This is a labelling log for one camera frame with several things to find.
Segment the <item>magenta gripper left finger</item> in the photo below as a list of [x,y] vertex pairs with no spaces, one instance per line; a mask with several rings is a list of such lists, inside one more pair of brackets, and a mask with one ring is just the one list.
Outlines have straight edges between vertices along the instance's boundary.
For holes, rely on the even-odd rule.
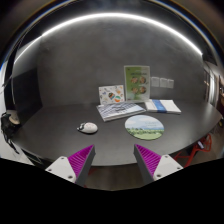
[[94,157],[95,146],[90,145],[69,157],[59,157],[46,171],[83,187]]

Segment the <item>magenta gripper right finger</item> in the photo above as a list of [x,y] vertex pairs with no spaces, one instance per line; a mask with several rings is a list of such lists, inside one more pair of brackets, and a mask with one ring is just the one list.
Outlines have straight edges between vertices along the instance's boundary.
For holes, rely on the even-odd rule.
[[182,169],[171,156],[159,155],[138,144],[134,145],[134,156],[145,185]]

